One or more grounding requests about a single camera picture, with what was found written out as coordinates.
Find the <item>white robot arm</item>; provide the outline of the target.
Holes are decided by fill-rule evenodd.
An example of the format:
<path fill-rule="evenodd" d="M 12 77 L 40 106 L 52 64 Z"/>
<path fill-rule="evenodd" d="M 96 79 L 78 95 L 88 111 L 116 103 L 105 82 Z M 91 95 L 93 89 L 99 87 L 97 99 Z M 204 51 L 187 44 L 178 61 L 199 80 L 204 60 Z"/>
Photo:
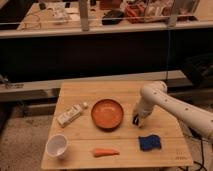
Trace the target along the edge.
<path fill-rule="evenodd" d="M 213 143 L 213 113 L 169 96 L 167 85 L 163 81 L 155 81 L 141 87 L 140 100 L 133 110 L 132 123 L 143 127 L 145 119 L 153 112 L 155 105 Z"/>

